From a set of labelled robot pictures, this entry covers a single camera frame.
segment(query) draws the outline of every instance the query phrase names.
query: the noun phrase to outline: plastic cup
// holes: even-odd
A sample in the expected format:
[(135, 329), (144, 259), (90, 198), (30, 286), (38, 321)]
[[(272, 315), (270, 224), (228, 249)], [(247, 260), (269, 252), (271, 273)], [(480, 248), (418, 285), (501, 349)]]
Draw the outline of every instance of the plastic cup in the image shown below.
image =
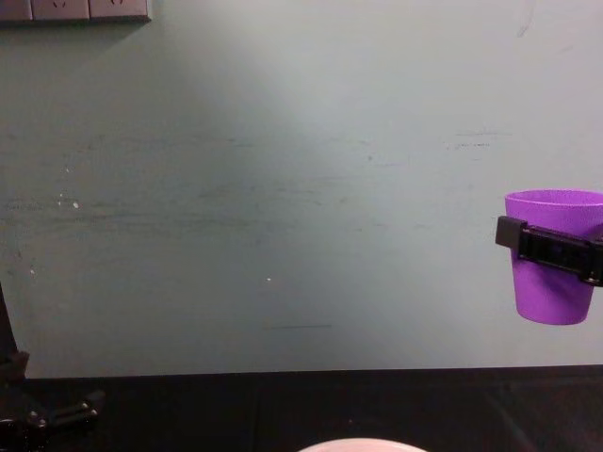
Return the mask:
[[(532, 190), (506, 196), (507, 216), (585, 238), (600, 236), (603, 193)], [(517, 312), (534, 322), (573, 325), (586, 318), (593, 287), (561, 270), (520, 260), (512, 251)]]

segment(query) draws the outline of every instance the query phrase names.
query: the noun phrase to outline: black table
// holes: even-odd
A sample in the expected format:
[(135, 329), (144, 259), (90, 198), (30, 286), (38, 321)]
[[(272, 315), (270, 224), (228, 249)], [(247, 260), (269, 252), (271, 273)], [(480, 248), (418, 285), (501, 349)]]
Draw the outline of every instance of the black table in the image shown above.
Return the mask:
[(36, 379), (49, 407), (107, 394), (48, 451), (295, 452), (384, 438), (432, 452), (603, 451), (603, 366)]

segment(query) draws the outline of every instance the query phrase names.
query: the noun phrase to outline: cup rim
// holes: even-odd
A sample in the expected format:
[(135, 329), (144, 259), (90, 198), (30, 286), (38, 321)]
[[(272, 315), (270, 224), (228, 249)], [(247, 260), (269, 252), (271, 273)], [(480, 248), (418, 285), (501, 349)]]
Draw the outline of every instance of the cup rim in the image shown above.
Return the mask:
[[(542, 198), (546, 195), (551, 196), (553, 194), (558, 195), (562, 200), (568, 199), (570, 201), (554, 202), (542, 200)], [(505, 200), (513, 202), (525, 202), (529, 204), (557, 205), (563, 207), (590, 207), (603, 206), (603, 193), (591, 190), (546, 188), (509, 193), (505, 196)]]

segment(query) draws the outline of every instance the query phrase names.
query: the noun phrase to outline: black clamp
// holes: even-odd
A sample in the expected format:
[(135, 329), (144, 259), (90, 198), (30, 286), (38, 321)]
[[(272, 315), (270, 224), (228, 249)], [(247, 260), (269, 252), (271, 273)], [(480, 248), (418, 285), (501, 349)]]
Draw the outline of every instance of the black clamp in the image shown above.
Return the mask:
[(0, 388), (0, 451), (42, 451), (59, 433), (87, 431), (104, 404), (105, 393), (96, 391), (71, 407), (51, 411), (18, 388)]
[(589, 285), (603, 286), (603, 241), (530, 226), (517, 218), (499, 217), (498, 245), (519, 259), (574, 273)]

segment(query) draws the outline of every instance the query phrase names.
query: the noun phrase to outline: electrical outlet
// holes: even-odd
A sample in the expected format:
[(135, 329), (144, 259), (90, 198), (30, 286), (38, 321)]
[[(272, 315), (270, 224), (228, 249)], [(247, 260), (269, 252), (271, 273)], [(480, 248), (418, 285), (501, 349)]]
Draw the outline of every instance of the electrical outlet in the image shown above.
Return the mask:
[(0, 0), (0, 22), (31, 21), (29, 0)]
[(31, 0), (34, 21), (75, 21), (90, 18), (88, 0)]
[(90, 0), (93, 20), (149, 20), (147, 0)]

